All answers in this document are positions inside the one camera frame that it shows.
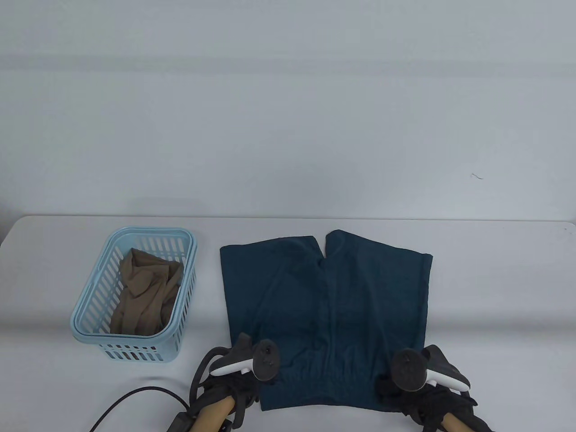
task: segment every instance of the dark teal shorts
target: dark teal shorts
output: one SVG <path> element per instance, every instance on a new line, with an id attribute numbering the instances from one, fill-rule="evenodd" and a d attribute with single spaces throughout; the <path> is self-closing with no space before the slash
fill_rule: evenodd
<path id="1" fill-rule="evenodd" d="M 220 249 L 230 337 L 272 339 L 282 358 L 263 410 L 382 404 L 376 378 L 392 355 L 424 346 L 432 256 L 344 231 Z"/>

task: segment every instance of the white wall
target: white wall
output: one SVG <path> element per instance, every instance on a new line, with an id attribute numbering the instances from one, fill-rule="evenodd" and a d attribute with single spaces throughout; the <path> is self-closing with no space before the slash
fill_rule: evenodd
<path id="1" fill-rule="evenodd" d="M 37 213 L 576 218 L 573 0 L 0 4 L 0 238 Z"/>

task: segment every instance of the power cord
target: power cord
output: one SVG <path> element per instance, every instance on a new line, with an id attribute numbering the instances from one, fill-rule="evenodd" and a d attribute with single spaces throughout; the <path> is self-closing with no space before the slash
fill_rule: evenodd
<path id="1" fill-rule="evenodd" d="M 140 392 L 144 392 L 146 390 L 156 390 L 158 392 L 162 392 L 162 393 L 166 393 L 167 395 L 172 396 L 174 399 L 176 399 L 178 402 L 180 402 L 182 404 L 182 406 L 188 410 L 190 407 L 188 406 L 188 404 L 184 401 L 184 399 L 182 399 L 180 396 L 178 396 L 177 394 L 175 394 L 174 392 L 171 392 L 168 389 L 165 389 L 164 387 L 156 387 L 155 385 L 149 385 L 146 387 L 140 387 L 137 388 L 135 390 L 132 390 L 131 392 L 126 393 L 124 396 L 122 396 L 121 398 L 119 398 L 117 401 L 115 401 L 112 405 L 110 405 L 110 407 L 104 411 L 104 414 L 102 414 L 100 416 L 100 418 L 96 421 L 96 423 L 94 423 L 94 426 L 92 426 L 92 429 L 90 429 L 90 432 L 94 432 L 96 430 L 96 428 L 100 425 L 100 423 L 102 422 L 102 420 L 104 420 L 104 418 L 110 414 L 110 411 L 112 411 L 114 408 L 116 408 L 116 406 L 122 402 L 124 399 L 126 399 L 127 397 L 130 397 L 136 393 L 140 393 Z"/>

